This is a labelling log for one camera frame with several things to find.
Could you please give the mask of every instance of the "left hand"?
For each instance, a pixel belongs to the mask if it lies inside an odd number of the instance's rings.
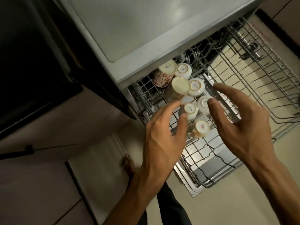
[[[146,138],[143,151],[142,175],[149,183],[156,185],[158,191],[166,181],[186,145],[188,129],[187,113],[181,114],[176,135],[169,130],[170,117],[180,101],[160,108],[146,125]]]

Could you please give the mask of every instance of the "lower dishwasher rack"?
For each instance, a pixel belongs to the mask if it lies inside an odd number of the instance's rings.
[[[300,80],[262,40],[245,18],[240,18],[205,40],[175,57],[177,63],[192,67],[192,77],[205,81],[203,94],[215,97],[231,122],[240,119],[238,108],[212,88],[214,82],[242,90],[270,111],[272,139],[276,141],[300,122]],[[146,124],[153,113],[166,104],[164,89],[152,82],[152,73],[129,87],[137,103],[140,118]],[[186,96],[182,103],[196,105],[198,98]],[[178,110],[170,118],[170,131],[175,133]],[[242,162],[221,140],[210,115],[197,117],[211,126],[201,139],[187,135],[186,147],[174,169],[195,197],[235,170]]]

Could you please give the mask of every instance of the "white cup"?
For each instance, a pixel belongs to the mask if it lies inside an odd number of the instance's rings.
[[[197,117],[198,111],[199,111],[199,108],[196,107],[194,104],[186,103],[186,104],[181,105],[181,107],[178,111],[178,115],[180,117],[181,114],[188,113],[187,120],[192,121]]]
[[[197,100],[197,107],[199,108],[199,112],[203,115],[208,115],[209,113],[209,108],[208,108],[208,100],[210,98],[213,98],[209,95],[204,95],[201,96],[198,100]]]
[[[174,100],[181,100],[189,94],[189,91],[189,81],[184,77],[177,76],[172,79],[163,97],[168,103],[170,103]]]
[[[174,77],[174,72],[176,71],[176,62],[173,60],[169,60],[165,64],[158,67],[153,75],[154,79],[152,80],[153,83],[160,88],[164,88],[168,86],[171,82],[172,78]]]
[[[200,78],[193,78],[189,80],[191,90],[189,92],[189,96],[191,97],[197,97],[201,95],[205,89],[204,80]]]
[[[192,138],[202,138],[205,137],[210,132],[210,126],[206,121],[199,120],[190,123],[187,129],[187,133]]]
[[[185,79],[189,79],[191,75],[192,75],[192,68],[190,67],[190,65],[186,63],[180,63],[177,65],[175,76],[181,76],[184,77]]]

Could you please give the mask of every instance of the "foot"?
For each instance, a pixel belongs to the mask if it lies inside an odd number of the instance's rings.
[[[126,154],[123,158],[122,161],[122,166],[124,167],[124,170],[126,171],[126,173],[128,175],[134,173],[136,171],[134,162],[132,160],[132,158],[130,157],[130,155]]]

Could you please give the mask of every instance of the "right hand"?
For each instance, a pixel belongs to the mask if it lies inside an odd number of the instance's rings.
[[[215,83],[213,88],[238,106],[242,118],[231,123],[220,103],[216,99],[208,100],[210,114],[227,148],[246,165],[274,158],[269,112],[238,89],[220,83]]]

